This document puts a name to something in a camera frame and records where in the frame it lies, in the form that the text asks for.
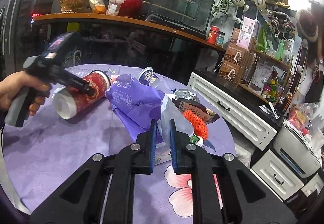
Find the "person's left hand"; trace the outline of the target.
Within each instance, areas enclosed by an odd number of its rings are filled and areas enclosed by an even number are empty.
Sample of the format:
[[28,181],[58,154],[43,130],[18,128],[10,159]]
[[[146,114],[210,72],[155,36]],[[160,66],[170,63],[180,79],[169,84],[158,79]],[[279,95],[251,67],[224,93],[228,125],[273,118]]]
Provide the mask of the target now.
[[27,74],[25,71],[15,72],[1,81],[1,112],[9,110],[14,97],[16,97],[24,86],[34,88],[41,92],[41,95],[37,96],[33,103],[29,105],[30,116],[34,116],[39,108],[45,104],[46,98],[49,97],[51,86],[45,84],[37,77]]

